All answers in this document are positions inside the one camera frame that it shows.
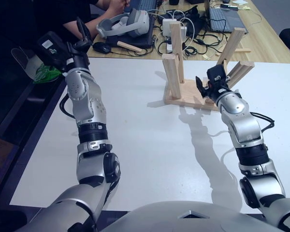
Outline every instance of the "person's hand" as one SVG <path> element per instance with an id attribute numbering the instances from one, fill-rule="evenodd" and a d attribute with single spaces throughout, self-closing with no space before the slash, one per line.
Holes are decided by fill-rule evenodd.
<path id="1" fill-rule="evenodd" d="M 130 2 L 130 0 L 111 0 L 108 10 L 112 11 L 115 15 L 122 14 L 127 5 L 127 1 Z"/>
<path id="2" fill-rule="evenodd" d="M 127 7 L 130 6 L 130 0 L 126 0 L 126 6 L 127 6 Z"/>

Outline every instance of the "computer mouse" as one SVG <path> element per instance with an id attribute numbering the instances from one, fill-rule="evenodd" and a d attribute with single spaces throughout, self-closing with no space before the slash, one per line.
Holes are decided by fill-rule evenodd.
<path id="1" fill-rule="evenodd" d="M 92 45 L 93 50 L 103 54 L 108 54 L 111 52 L 112 47 L 103 42 L 96 42 Z"/>

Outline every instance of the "person's arm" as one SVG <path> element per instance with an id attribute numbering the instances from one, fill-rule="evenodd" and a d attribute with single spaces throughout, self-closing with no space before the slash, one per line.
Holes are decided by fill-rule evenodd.
<path id="1" fill-rule="evenodd" d="M 94 5 L 106 11 L 110 6 L 110 2 L 111 0 L 98 0 L 98 2 L 95 3 Z"/>
<path id="2" fill-rule="evenodd" d="M 96 27 L 103 19 L 112 18 L 116 15 L 121 14 L 123 12 L 125 6 L 126 5 L 128 6 L 129 2 L 130 2 L 130 0 L 99 0 L 99 1 L 101 1 L 101 5 L 106 6 L 108 4 L 109 6 L 103 15 L 85 23 L 85 25 L 89 29 L 91 38 L 94 38 L 98 34 Z M 72 34 L 74 34 L 77 38 L 79 38 L 79 39 L 82 38 L 82 34 L 79 32 L 79 30 L 77 28 L 76 20 L 65 23 L 65 24 L 63 24 L 63 26 L 67 30 L 69 30 Z"/>

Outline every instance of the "green plastic bag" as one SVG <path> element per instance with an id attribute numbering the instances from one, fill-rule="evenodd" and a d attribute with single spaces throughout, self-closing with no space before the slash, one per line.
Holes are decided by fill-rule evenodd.
<path id="1" fill-rule="evenodd" d="M 42 65 L 37 69 L 35 73 L 35 84 L 47 83 L 57 80 L 62 75 L 62 72 L 53 66 Z"/>

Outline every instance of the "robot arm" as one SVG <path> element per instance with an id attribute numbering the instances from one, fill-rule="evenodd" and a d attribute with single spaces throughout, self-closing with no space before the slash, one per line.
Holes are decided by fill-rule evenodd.
<path id="1" fill-rule="evenodd" d="M 20 232 L 81 232 L 95 231 L 95 223 L 110 191 L 120 178 L 117 156 L 106 130 L 106 112 L 101 89 L 91 76 L 86 51 L 92 44 L 86 26 L 77 20 L 83 40 L 64 44 L 49 32 L 39 40 L 48 56 L 46 64 L 67 73 L 65 80 L 73 102 L 80 144 L 77 146 L 77 180 L 79 185 L 65 190 Z"/>
<path id="2" fill-rule="evenodd" d="M 211 98 L 228 126 L 239 168 L 245 175 L 240 180 L 244 199 L 251 208 L 258 208 L 269 224 L 290 230 L 290 198 L 286 198 L 274 163 L 267 155 L 262 131 L 249 105 L 238 92 L 231 91 L 222 65 L 207 71 L 208 86 L 203 87 L 196 77 L 197 88 L 203 97 Z"/>

